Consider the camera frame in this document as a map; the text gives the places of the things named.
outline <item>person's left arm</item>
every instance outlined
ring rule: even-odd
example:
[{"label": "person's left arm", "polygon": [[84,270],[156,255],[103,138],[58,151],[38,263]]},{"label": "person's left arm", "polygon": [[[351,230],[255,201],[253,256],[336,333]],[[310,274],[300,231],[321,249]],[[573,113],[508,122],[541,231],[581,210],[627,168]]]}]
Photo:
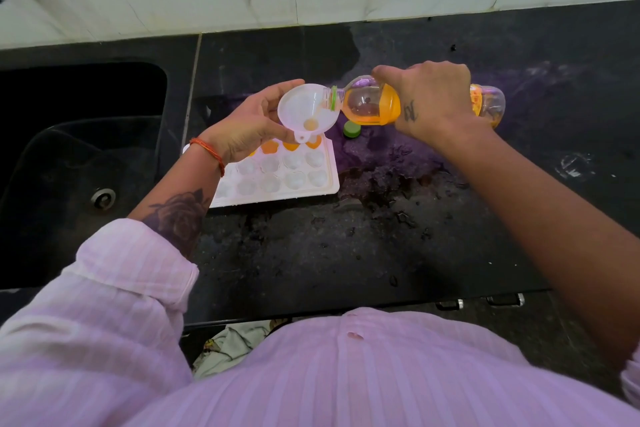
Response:
[{"label": "person's left arm", "polygon": [[[243,102],[200,139],[225,162],[271,138],[280,97],[302,80]],[[84,242],[27,306],[0,328],[0,426],[120,425],[192,381],[180,351],[182,314],[198,276],[187,257],[220,180],[192,145],[132,211]]]}]

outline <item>red thread bracelet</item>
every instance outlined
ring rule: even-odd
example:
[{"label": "red thread bracelet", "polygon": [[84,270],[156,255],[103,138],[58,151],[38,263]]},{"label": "red thread bracelet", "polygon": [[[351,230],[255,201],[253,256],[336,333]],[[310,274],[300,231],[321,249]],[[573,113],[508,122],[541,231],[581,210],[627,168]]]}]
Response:
[{"label": "red thread bracelet", "polygon": [[207,150],[207,152],[209,152],[213,157],[215,157],[216,160],[220,163],[220,177],[225,176],[225,164],[224,162],[222,162],[222,157],[220,157],[218,153],[215,150],[213,150],[212,146],[207,144],[204,140],[196,139],[195,137],[189,140],[189,144],[191,145],[198,144],[204,147]]}]

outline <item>bottle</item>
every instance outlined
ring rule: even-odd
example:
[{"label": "bottle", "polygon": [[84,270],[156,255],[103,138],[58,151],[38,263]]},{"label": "bottle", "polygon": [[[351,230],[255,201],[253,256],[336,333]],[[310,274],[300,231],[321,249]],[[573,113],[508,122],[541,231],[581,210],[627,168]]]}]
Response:
[{"label": "bottle", "polygon": [[[506,106],[502,91],[493,86],[472,84],[469,92],[474,113],[489,119],[495,128]],[[369,75],[358,76],[342,89],[335,86],[327,88],[324,102],[327,108],[341,108],[349,120],[359,125],[395,122],[403,110],[396,90],[389,85],[380,88],[375,78]]]}]

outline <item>shirt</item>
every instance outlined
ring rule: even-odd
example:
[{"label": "shirt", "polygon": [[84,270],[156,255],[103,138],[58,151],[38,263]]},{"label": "shirt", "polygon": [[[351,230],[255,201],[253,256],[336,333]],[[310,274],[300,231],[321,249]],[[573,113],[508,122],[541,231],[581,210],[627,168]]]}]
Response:
[{"label": "shirt", "polygon": [[[197,276],[143,223],[100,229],[0,328],[0,425],[640,425],[631,405],[530,366],[487,329],[419,312],[293,323],[194,382],[178,340]],[[640,351],[621,381],[640,405]]]}]

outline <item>tattoo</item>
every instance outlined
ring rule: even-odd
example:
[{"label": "tattoo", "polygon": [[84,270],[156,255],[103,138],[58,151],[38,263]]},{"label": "tattoo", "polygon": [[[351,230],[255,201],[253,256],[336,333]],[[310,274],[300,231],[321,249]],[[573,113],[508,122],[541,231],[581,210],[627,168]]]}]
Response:
[{"label": "tattoo", "polygon": [[408,122],[411,120],[412,122],[415,122],[415,119],[417,118],[418,118],[418,115],[416,115],[415,111],[413,110],[413,100],[412,100],[411,103],[404,106],[404,121]]},{"label": "tattoo", "polygon": [[200,230],[202,218],[207,213],[202,189],[183,192],[171,197],[165,204],[151,204],[155,211],[142,223],[175,246],[185,257],[193,251]]}]

